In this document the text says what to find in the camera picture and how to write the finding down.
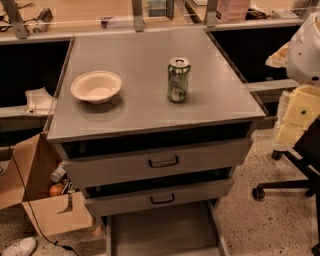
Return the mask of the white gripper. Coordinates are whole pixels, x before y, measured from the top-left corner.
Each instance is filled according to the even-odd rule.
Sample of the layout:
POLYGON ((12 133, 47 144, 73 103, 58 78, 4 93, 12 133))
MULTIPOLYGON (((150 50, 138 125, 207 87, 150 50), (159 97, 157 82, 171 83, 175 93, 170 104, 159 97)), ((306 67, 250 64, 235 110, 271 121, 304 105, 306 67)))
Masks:
POLYGON ((284 44, 270 55, 265 64, 273 68, 287 66, 289 78, 308 84, 292 92, 283 91, 279 100, 272 146, 276 151, 287 151, 320 115, 319 34, 295 35, 289 44, 284 44))

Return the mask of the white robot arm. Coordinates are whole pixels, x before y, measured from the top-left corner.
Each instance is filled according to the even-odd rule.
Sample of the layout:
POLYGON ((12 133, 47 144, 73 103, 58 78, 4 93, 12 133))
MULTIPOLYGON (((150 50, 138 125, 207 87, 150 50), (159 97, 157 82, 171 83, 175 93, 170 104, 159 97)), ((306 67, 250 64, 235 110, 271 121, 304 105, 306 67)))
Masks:
POLYGON ((320 13, 311 13, 291 40, 265 64, 284 67, 287 77, 298 83, 292 92, 283 91, 279 100, 273 149, 284 152, 320 115, 320 13))

